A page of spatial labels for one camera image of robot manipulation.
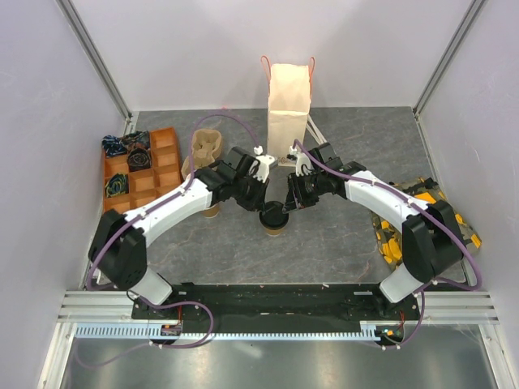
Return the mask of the white paper takeout bag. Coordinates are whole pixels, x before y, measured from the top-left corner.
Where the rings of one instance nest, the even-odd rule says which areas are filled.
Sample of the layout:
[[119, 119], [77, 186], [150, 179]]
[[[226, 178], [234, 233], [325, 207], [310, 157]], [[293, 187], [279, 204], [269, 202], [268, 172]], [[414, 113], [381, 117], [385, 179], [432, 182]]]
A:
[[304, 140], [315, 58], [310, 57], [306, 65], [271, 63], [265, 55], [260, 61], [268, 81], [267, 153], [281, 167], [293, 167], [287, 155], [294, 140]]

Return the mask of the brown paper coffee cup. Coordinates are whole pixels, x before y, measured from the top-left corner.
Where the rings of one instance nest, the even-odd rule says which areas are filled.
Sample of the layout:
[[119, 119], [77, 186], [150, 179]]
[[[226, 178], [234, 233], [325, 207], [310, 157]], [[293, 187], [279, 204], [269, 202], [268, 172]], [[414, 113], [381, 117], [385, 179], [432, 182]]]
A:
[[264, 229], [265, 229], [267, 235], [274, 237], [274, 236], [280, 235], [284, 231], [285, 228], [283, 226], [281, 226], [281, 227], [265, 226]]

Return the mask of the black plastic cup lid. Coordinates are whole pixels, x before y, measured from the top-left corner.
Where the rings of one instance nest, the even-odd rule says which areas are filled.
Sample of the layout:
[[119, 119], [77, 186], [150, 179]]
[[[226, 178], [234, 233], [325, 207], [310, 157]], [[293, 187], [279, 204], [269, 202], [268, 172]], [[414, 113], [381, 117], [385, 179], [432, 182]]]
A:
[[262, 217], [259, 213], [259, 221], [260, 223], [265, 226], [272, 226], [272, 227], [285, 227], [288, 224], [289, 221], [289, 215], [284, 214], [282, 212], [283, 203], [278, 202], [278, 209], [275, 215], [271, 215], [270, 217]]

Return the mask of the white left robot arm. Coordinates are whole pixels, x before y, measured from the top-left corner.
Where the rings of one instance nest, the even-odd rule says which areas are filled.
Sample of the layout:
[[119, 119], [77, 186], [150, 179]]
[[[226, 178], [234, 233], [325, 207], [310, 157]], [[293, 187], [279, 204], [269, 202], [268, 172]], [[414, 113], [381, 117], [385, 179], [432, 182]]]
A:
[[159, 318], [178, 309], [172, 285], [148, 266], [147, 249], [163, 233], [198, 212], [228, 199], [250, 212], [265, 209], [268, 175], [277, 158], [233, 147], [225, 158], [190, 173], [186, 181], [142, 207], [100, 218], [88, 251], [92, 270], [100, 270], [112, 286], [150, 303]]

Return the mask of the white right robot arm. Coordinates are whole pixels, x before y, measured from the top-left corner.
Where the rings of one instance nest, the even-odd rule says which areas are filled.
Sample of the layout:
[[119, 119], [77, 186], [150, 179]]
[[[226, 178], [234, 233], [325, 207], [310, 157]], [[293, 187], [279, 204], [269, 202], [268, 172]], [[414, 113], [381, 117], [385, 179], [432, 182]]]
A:
[[339, 195], [380, 216], [401, 235], [402, 263], [380, 282], [381, 293], [371, 299], [377, 317], [391, 318], [402, 299], [469, 258], [455, 212], [446, 201], [418, 199], [355, 161], [345, 164], [329, 143], [308, 151], [295, 141], [288, 157], [296, 171], [288, 176], [285, 213], [312, 207], [322, 195]]

